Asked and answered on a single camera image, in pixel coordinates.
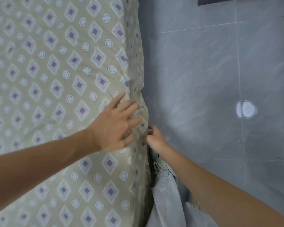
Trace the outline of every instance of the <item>person's left arm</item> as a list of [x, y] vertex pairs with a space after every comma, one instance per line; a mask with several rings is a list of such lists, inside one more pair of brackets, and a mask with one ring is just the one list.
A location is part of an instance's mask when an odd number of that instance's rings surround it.
[[98, 151], [123, 149], [135, 138], [127, 132], [141, 122], [130, 118], [135, 101], [119, 104], [120, 93], [86, 129], [64, 139], [0, 156], [0, 210], [50, 176]]

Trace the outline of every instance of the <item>person's right arm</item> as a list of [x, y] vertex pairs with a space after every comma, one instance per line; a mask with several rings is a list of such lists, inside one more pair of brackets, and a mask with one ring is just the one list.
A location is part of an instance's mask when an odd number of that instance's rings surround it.
[[284, 216], [210, 173], [168, 145], [156, 126], [145, 140], [177, 174], [220, 227], [284, 227]]

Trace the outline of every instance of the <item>forearm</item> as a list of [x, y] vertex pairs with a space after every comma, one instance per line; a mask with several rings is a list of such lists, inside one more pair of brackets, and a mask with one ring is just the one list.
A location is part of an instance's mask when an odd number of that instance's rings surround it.
[[284, 216], [173, 148], [159, 154], [220, 227], [284, 226]]
[[0, 210], [50, 176], [98, 151], [88, 142], [91, 138], [87, 135], [83, 130], [61, 140], [1, 155]]

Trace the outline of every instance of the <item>gray marble tile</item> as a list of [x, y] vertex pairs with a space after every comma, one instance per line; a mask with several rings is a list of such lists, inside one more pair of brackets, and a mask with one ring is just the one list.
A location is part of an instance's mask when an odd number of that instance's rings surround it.
[[284, 0], [236, 0], [237, 22], [284, 17]]
[[192, 160], [243, 158], [235, 25], [143, 38], [149, 123]]
[[247, 161], [246, 191], [284, 215], [284, 161]]
[[206, 160], [199, 163], [201, 167], [244, 189], [244, 161], [243, 160]]
[[235, 22], [235, 1], [224, 1], [199, 6], [199, 26], [212, 26]]
[[243, 120], [245, 157], [284, 160], [284, 18], [237, 26], [242, 100], [257, 112]]
[[142, 0], [139, 22], [149, 34], [198, 27], [197, 0]]

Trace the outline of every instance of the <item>fitted sheet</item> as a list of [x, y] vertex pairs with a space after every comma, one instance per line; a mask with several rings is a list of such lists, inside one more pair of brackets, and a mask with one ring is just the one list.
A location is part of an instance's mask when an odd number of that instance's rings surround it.
[[151, 205], [137, 14], [138, 0], [0, 0], [0, 155], [86, 128], [124, 89], [142, 118], [131, 146], [53, 175], [2, 210], [0, 226], [143, 225]]

